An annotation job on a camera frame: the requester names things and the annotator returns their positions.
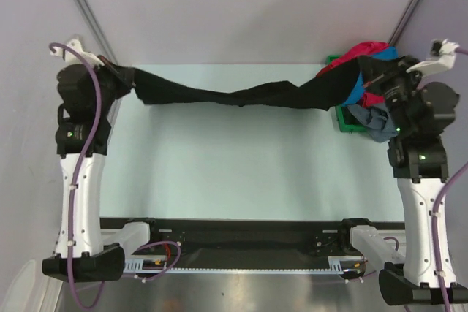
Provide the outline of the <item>black t shirt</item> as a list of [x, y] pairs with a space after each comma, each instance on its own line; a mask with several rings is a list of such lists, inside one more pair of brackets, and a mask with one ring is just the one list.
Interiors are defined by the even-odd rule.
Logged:
[[133, 69], [133, 88], [138, 99], [146, 105], [211, 102], [236, 107], [264, 105], [296, 110], [329, 110], [335, 107], [331, 97], [331, 79], [325, 74], [316, 75], [300, 86], [289, 81], [277, 81], [226, 93], [192, 88], [142, 69]]

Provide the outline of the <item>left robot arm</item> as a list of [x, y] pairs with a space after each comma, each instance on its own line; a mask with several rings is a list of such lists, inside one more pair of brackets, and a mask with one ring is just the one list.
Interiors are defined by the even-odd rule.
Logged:
[[90, 69], [70, 64], [57, 75], [63, 102], [55, 138], [64, 185], [56, 247], [42, 261], [42, 272], [49, 277], [117, 281], [128, 254], [138, 247], [151, 254], [162, 244], [162, 236], [146, 223], [125, 225], [108, 243], [101, 235], [100, 186], [111, 132], [107, 115], [131, 91], [134, 72], [98, 56]]

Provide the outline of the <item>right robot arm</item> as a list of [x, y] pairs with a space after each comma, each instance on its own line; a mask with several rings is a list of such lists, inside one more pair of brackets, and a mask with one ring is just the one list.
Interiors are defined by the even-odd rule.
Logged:
[[383, 61], [358, 58], [364, 88], [384, 98], [397, 134], [388, 143], [404, 209], [405, 252], [392, 249], [364, 220], [348, 221], [337, 245], [359, 251], [377, 271], [383, 300], [392, 306], [452, 305], [467, 302], [458, 283], [445, 220], [445, 195], [454, 181], [441, 135], [455, 121], [458, 94], [448, 85], [421, 85], [426, 75], [449, 70], [453, 58], [419, 61], [411, 56]]

